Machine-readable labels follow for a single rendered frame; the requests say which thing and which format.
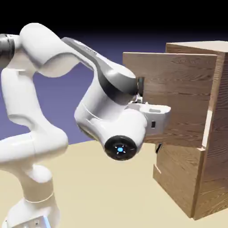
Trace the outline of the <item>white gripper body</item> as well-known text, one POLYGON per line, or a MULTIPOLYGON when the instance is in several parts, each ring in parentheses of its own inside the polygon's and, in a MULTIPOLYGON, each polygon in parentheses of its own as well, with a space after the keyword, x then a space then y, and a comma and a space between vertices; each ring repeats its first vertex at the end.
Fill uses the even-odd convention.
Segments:
POLYGON ((146 135, 162 134, 166 128, 171 107, 145 103, 130 103, 127 108, 141 112, 147 119, 146 135))

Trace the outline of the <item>large wood cabinet door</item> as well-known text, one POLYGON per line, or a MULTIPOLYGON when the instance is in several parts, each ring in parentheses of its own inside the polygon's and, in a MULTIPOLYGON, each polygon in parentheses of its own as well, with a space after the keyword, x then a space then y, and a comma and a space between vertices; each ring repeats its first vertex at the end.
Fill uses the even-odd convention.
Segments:
POLYGON ((123 64, 144 78, 143 100, 171 107, 164 133, 145 142, 202 146, 216 60, 208 54, 123 53, 123 64))

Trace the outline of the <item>small wood cabinet door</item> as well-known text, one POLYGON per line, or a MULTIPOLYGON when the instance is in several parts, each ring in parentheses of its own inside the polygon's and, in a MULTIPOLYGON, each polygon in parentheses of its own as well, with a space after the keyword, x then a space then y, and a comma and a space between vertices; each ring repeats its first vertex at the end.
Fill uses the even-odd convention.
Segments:
POLYGON ((156 154, 154 180, 190 218, 195 212, 204 148, 162 145, 156 154))

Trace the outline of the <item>light wood cabinet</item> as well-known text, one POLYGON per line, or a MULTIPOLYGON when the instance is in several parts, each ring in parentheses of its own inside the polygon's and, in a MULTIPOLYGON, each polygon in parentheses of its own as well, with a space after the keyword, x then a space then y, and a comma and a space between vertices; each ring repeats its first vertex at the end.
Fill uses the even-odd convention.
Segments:
POLYGON ((168 53, 216 54, 216 69, 205 132, 205 149, 199 191, 193 219, 228 208, 228 41, 174 42, 166 44, 168 53))

